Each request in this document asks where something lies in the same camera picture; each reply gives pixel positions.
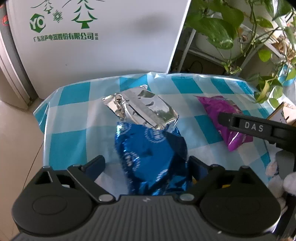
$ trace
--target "ribbed black surface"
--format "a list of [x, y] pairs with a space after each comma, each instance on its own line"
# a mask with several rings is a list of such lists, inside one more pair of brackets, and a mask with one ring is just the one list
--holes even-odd
[[205, 223], [194, 206], [171, 196], [122, 196], [99, 206], [84, 226], [58, 237], [19, 234], [14, 241], [275, 241], [271, 234], [256, 238], [230, 237]]

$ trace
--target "refrigerator door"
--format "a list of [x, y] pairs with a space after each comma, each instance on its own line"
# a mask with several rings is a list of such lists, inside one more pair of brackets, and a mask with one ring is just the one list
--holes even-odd
[[5, 4], [0, 6], [0, 100], [27, 109], [37, 94], [16, 50]]
[[9, 0], [24, 68], [40, 98], [82, 80], [168, 72], [190, 0]]

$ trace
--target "blue foil wrapper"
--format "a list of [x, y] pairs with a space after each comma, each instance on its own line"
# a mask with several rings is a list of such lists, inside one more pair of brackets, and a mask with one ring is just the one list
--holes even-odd
[[135, 195], [180, 193], [191, 185], [187, 146], [173, 133], [127, 122], [118, 122], [115, 148]]

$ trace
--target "checkered tablecloth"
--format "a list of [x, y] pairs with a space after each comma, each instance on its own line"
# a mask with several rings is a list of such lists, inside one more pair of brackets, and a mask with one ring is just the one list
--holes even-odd
[[[57, 89], [34, 112], [45, 133], [44, 165], [66, 169], [72, 164], [85, 164], [97, 155], [103, 155], [110, 167], [118, 165], [114, 135], [119, 119], [102, 98], [142, 84], [179, 113], [177, 127], [187, 142], [189, 155], [226, 169], [248, 165], [267, 183], [265, 168], [270, 157], [264, 141], [254, 138], [229, 152], [196, 96], [222, 95], [244, 114], [261, 118], [266, 118], [272, 107], [268, 103], [255, 104], [254, 89], [243, 80], [202, 74], [151, 72], [84, 81]], [[109, 176], [116, 172], [116, 168], [111, 169]], [[114, 178], [112, 181], [114, 185], [117, 182]]]

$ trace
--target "pothos plant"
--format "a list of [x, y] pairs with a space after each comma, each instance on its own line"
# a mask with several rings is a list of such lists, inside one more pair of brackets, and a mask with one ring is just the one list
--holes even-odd
[[[245, 0], [249, 5], [250, 14], [232, 7], [227, 0], [192, 0], [190, 9], [185, 21], [185, 27], [192, 27], [200, 34], [207, 36], [207, 40], [211, 43], [221, 54], [224, 62], [225, 70], [228, 74], [235, 74], [241, 71], [240, 67], [235, 66], [235, 61], [241, 56], [246, 54], [258, 45], [266, 42], [275, 31], [282, 30], [285, 37], [289, 39], [291, 50], [294, 49], [296, 39], [294, 36], [296, 19], [293, 18], [294, 9], [286, 0]], [[267, 12], [272, 17], [272, 20], [278, 24], [277, 28], [274, 28], [272, 23], [258, 16], [254, 12], [256, 5], [264, 6]], [[215, 18], [215, 13], [220, 13], [220, 18]], [[293, 18], [294, 30], [290, 27], [282, 26], [279, 18], [285, 16], [289, 22]], [[246, 36], [242, 35], [242, 29], [240, 25], [244, 21], [244, 18], [248, 18], [252, 24], [251, 37], [248, 41], [245, 41]], [[257, 34], [258, 26], [271, 29], [266, 31], [262, 35]], [[229, 50], [233, 48], [234, 41], [238, 41], [240, 45], [241, 54], [232, 58], [230, 52], [230, 58], [226, 59], [222, 55], [220, 49]], [[259, 58], [263, 62], [267, 62], [272, 53], [269, 50], [262, 49], [258, 52]], [[295, 78], [296, 76], [296, 58], [289, 60], [289, 53], [285, 53], [285, 60], [278, 64], [275, 64], [274, 71], [271, 76], [261, 76], [260, 74], [252, 75], [247, 81], [257, 81], [258, 91], [254, 93], [254, 97], [257, 103], [263, 103], [269, 99], [270, 104], [276, 108], [279, 105], [278, 98], [283, 94], [283, 87], [279, 78], [280, 70], [287, 65], [289, 72], [286, 75], [285, 80]]]

